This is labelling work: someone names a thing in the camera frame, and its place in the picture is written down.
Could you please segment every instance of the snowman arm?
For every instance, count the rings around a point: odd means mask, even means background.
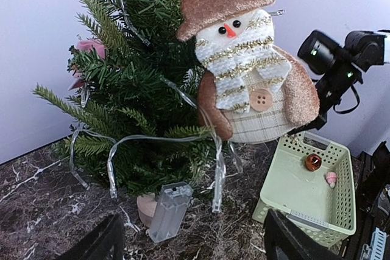
[[[319,113],[316,87],[298,60],[277,46],[274,46],[274,49],[292,65],[283,84],[286,94],[286,118],[297,126],[305,125],[315,120]]]
[[[229,120],[225,117],[221,110],[216,108],[217,90],[215,86],[214,75],[210,71],[206,71],[200,81],[197,103],[209,116],[211,123],[215,127],[217,135],[227,141],[233,136],[233,129]],[[198,110],[200,124],[205,126],[202,113]]]

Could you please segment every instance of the black camera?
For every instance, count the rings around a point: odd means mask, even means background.
[[[349,88],[352,88],[359,104],[353,84],[363,83],[362,71],[366,72],[373,65],[390,63],[390,30],[353,31],[347,35],[344,47],[324,33],[314,30],[301,45],[298,57],[315,74],[323,75],[316,82],[320,110],[317,119],[289,134],[322,128],[327,122],[327,111],[341,103],[342,95]],[[338,113],[350,113],[355,108]]]

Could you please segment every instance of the tree base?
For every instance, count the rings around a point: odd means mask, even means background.
[[[148,228],[152,225],[154,212],[157,207],[157,201],[153,193],[138,196],[136,198],[136,205],[138,207],[138,215],[142,223]]]

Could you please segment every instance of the gold tinsel stripe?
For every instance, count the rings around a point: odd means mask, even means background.
[[[266,16],[265,18],[257,18],[257,19],[252,19],[249,21],[249,24],[247,26],[248,29],[254,29],[256,27],[261,27],[265,24],[269,24],[272,21],[271,16]]]
[[[248,49],[253,49],[256,47],[267,46],[267,45],[272,44],[273,42],[274,42],[274,39],[271,36],[268,36],[264,39],[264,41],[256,40],[256,41],[238,44],[233,49],[226,49],[224,51],[218,52],[218,53],[202,60],[201,63],[205,67],[207,67],[210,63],[213,63],[216,60],[222,59],[224,57],[231,58],[231,57],[233,57],[234,54],[237,54],[241,50],[248,50]]]
[[[243,110],[245,109],[246,107],[249,106],[249,103],[243,103],[243,104],[235,104],[232,108],[233,111],[236,111],[236,110]]]
[[[240,76],[241,74],[246,74],[248,72],[251,72],[255,68],[263,69],[266,66],[277,65],[282,61],[285,61],[285,59],[279,57],[278,55],[274,55],[274,56],[267,57],[264,59],[255,59],[249,63],[243,64],[243,65],[238,65],[235,69],[229,70],[227,72],[224,72],[224,73],[216,76],[215,79],[222,80],[222,79],[225,79],[227,77],[234,79],[235,77]]]
[[[222,96],[222,97],[229,97],[229,96],[232,96],[232,95],[234,95],[234,94],[242,93],[245,89],[246,89],[246,86],[241,85],[241,86],[238,87],[238,88],[233,88],[233,89],[231,89],[231,90],[226,90],[226,91],[224,91],[224,93],[221,94],[221,96]]]
[[[196,42],[195,47],[196,47],[196,48],[200,48],[200,47],[206,46],[207,44],[208,44],[208,41],[207,41],[207,40],[205,40],[205,39],[200,39],[199,41]]]
[[[264,81],[264,83],[265,83],[266,85],[275,85],[276,83],[280,83],[280,82],[282,82],[282,81],[284,81],[284,78],[283,78],[283,77],[274,77],[273,79],[266,79],[266,80]]]

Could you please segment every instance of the black object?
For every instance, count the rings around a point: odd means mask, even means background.
[[[223,35],[223,34],[226,33],[226,29],[225,29],[224,27],[220,27],[220,28],[218,29],[218,32],[219,32],[221,35]]]
[[[390,47],[388,36],[390,33],[387,30],[356,30],[347,35],[345,45],[341,47],[324,33],[314,30],[301,45],[298,57],[315,74],[323,74],[316,83],[320,100],[319,115],[313,122],[294,129],[289,134],[322,128],[327,122],[328,110],[339,105],[342,95],[356,82],[363,83],[362,71],[366,72],[373,65],[390,63],[390,55],[386,54]],[[359,104],[357,92],[354,88],[353,90]],[[350,113],[356,107],[338,113]]]
[[[124,225],[119,215],[106,217],[92,232],[56,260],[123,260]]]
[[[390,183],[390,152],[382,142],[370,156],[362,152],[358,188],[356,190],[356,233],[343,241],[339,255],[346,260],[360,260],[364,244],[370,244],[376,227],[390,233],[390,217],[377,208],[383,187]],[[383,259],[390,259],[390,240],[386,241]]]
[[[319,245],[280,211],[270,209],[264,221],[268,260],[341,260]]]
[[[241,26],[241,21],[235,20],[233,22],[233,27],[240,27]]]

